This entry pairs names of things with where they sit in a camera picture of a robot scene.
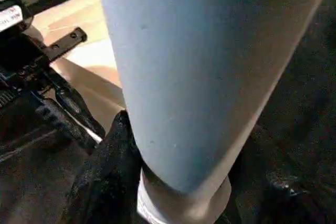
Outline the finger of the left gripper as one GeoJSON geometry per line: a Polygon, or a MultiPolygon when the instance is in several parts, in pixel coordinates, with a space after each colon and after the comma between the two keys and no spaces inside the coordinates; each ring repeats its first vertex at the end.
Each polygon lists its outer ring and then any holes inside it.
{"type": "Polygon", "coordinates": [[[61,76],[44,76],[43,82],[55,91],[55,99],[33,93],[38,102],[36,112],[66,137],[91,154],[97,141],[87,132],[105,137],[102,125],[93,117],[81,94],[61,76]]]}

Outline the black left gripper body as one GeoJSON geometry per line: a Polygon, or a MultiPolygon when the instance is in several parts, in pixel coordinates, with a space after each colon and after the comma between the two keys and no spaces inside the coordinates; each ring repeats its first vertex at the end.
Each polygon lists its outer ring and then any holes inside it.
{"type": "Polygon", "coordinates": [[[51,64],[86,40],[87,34],[77,27],[49,46],[24,33],[2,42],[1,108],[23,94],[62,87],[51,64]]]}

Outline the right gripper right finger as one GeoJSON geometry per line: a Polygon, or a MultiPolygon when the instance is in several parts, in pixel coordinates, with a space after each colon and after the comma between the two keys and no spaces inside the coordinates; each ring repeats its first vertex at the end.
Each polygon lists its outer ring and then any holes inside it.
{"type": "Polygon", "coordinates": [[[323,189],[273,145],[248,140],[229,172],[227,223],[335,223],[323,189]]]}

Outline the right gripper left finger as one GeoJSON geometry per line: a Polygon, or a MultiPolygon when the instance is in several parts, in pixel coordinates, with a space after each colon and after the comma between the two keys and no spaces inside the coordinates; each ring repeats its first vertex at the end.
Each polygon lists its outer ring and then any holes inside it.
{"type": "Polygon", "coordinates": [[[127,111],[77,174],[66,205],[67,223],[143,223],[137,211],[142,157],[127,111]]]}

